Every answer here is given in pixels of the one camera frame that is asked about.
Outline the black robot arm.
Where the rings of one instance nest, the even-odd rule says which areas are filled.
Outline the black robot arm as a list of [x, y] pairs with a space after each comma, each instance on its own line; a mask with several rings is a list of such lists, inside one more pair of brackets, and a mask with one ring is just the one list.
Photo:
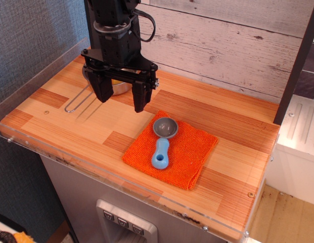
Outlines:
[[141, 54], [139, 17], [155, 20], [136, 9], [140, 1], [89, 1], [94, 12], [94, 31], [99, 46], [85, 49], [84, 71], [89, 83], [101, 102], [113, 94], [112, 80], [132, 85], [134, 109], [142, 112], [151, 100], [152, 91], [158, 87], [158, 66]]

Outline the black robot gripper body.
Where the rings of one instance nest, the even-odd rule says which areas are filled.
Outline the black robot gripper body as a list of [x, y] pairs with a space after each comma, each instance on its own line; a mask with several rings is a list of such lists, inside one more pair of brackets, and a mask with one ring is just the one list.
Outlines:
[[158, 87], [158, 66], [141, 54], [141, 42], [149, 42], [154, 36], [141, 38], [138, 19], [126, 19], [114, 26], [94, 21], [93, 29], [99, 46], [81, 51], [88, 71], [130, 84], [142, 82], [144, 90]]

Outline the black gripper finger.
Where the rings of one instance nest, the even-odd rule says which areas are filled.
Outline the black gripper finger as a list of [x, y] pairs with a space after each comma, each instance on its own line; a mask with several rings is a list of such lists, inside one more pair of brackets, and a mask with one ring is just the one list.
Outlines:
[[105, 103], [114, 94], [111, 78], [99, 73], [88, 73], [89, 82], [96, 97]]
[[135, 81], [132, 84], [132, 95], [134, 102], [134, 110], [139, 113], [142, 112], [147, 103], [151, 100], [152, 89], [150, 86], [141, 81]]

